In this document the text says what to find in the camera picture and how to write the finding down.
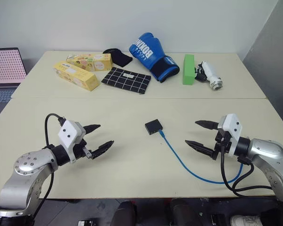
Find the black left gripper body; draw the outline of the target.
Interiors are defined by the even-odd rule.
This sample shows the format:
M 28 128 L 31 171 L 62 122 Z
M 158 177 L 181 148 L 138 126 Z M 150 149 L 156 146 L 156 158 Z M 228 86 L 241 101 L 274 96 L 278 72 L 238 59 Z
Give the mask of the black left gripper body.
M 73 153 L 75 155 L 76 160 L 79 158 L 87 157 L 88 159 L 94 159 L 94 156 L 91 152 L 91 150 L 88 150 L 86 148 L 87 142 L 82 139 L 80 143 L 75 144 L 73 147 Z

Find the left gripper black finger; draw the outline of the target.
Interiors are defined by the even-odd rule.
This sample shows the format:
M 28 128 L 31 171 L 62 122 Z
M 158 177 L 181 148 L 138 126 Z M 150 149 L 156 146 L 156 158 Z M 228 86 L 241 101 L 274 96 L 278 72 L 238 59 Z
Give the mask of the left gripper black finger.
M 91 125 L 87 125 L 87 126 L 84 126 L 84 130 L 85 130 L 85 134 L 89 134 L 91 132 L 93 132 L 94 130 L 96 130 L 97 128 L 99 128 L 100 125 L 99 124 L 91 124 Z
M 104 154 L 112 145 L 114 144 L 114 141 L 108 141 L 104 143 L 103 145 L 99 146 L 97 150 L 91 152 L 91 158 L 95 159 L 99 157 L 100 155 Z

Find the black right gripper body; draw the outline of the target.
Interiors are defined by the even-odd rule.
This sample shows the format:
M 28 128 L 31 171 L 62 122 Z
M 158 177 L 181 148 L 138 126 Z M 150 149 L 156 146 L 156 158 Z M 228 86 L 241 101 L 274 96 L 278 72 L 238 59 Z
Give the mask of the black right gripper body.
M 214 147 L 214 153 L 212 154 L 212 159 L 216 160 L 218 154 L 221 152 L 222 147 L 224 147 L 224 152 L 228 153 L 231 147 L 231 135 L 229 132 L 225 132 L 224 135 L 220 132 L 217 133 Z

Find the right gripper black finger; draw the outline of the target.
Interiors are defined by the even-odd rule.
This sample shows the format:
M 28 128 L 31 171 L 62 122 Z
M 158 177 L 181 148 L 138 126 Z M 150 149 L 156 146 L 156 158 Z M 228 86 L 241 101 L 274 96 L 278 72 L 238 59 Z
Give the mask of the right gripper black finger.
M 201 144 L 199 142 L 196 142 L 196 141 L 185 140 L 185 143 L 188 146 L 190 146 L 191 148 L 193 148 L 194 150 L 196 150 L 197 152 L 205 154 L 205 155 L 209 156 L 212 159 L 214 158 L 214 150 L 213 149 L 205 147 L 203 144 Z
M 198 120 L 195 121 L 195 124 L 210 130 L 218 130 L 218 123 L 213 121 L 206 121 L 206 120 Z

